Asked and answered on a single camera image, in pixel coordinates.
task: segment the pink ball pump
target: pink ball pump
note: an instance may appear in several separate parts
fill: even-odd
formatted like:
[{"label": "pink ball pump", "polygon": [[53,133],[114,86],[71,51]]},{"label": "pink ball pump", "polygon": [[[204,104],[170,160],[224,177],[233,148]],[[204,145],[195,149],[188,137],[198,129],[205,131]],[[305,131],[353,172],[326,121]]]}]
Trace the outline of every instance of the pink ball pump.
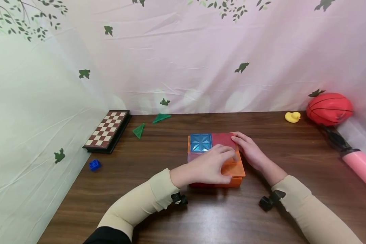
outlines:
[{"label": "pink ball pump", "polygon": [[366,183],[366,154],[359,149],[352,148],[339,134],[331,131],[326,126],[322,127],[328,134],[328,139],[340,149],[340,157],[354,172]]}]

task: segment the blue toy block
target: blue toy block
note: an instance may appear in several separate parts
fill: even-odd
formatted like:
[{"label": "blue toy block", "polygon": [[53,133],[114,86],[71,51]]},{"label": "blue toy block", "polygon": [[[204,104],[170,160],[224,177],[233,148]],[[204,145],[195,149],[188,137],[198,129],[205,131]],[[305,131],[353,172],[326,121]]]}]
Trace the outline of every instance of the blue toy block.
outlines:
[{"label": "blue toy block", "polygon": [[205,152],[211,149],[211,134],[190,134],[190,151]]},{"label": "blue toy block", "polygon": [[94,159],[91,162],[89,162],[88,166],[91,171],[95,171],[101,167],[98,159]]}]

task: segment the green triangle tile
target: green triangle tile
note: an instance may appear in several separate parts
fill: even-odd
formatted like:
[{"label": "green triangle tile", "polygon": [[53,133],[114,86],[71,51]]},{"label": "green triangle tile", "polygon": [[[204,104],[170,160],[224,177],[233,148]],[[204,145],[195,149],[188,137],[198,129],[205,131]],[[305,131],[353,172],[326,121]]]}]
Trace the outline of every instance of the green triangle tile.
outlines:
[{"label": "green triangle tile", "polygon": [[138,139],[141,139],[141,134],[142,134],[142,131],[144,130],[144,126],[145,126],[145,123],[142,123],[140,126],[138,126],[137,128],[135,128],[133,130],[133,133],[135,134],[135,136],[138,137]]},{"label": "green triangle tile", "polygon": [[171,117],[171,115],[158,114],[152,124],[155,124],[158,121],[162,121],[162,120],[168,119],[170,117]]}]

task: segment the backdrop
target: backdrop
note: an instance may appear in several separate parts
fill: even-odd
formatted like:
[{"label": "backdrop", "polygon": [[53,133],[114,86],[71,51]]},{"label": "backdrop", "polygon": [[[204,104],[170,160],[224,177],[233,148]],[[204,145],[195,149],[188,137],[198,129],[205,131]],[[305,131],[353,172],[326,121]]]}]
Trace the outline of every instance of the backdrop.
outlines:
[{"label": "backdrop", "polygon": [[366,152],[366,0],[0,0],[0,244],[37,242],[109,108],[300,110],[317,89],[352,101],[339,131]]}]

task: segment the checkered pattern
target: checkered pattern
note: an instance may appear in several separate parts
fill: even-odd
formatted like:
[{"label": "checkered pattern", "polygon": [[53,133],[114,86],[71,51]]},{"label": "checkered pattern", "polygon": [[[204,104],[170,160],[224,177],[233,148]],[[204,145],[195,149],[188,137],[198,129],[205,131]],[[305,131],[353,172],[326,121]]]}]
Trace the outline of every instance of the checkered pattern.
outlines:
[{"label": "checkered pattern", "polygon": [[86,147],[107,148],[126,112],[109,111],[85,143]]}]

